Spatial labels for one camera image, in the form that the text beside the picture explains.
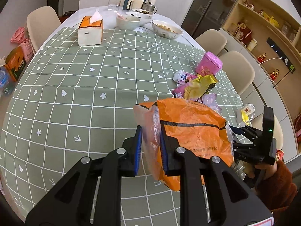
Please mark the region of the right gloved hand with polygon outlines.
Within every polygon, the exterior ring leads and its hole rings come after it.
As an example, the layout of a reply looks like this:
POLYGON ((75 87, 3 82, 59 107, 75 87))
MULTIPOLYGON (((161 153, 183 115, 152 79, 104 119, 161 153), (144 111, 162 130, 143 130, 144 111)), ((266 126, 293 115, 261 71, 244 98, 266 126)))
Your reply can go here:
POLYGON ((266 180, 273 176, 277 171, 277 163, 274 162, 273 165, 261 163, 257 165, 252 165, 245 163, 243 172, 250 178, 256 179, 255 187, 263 180, 266 180))

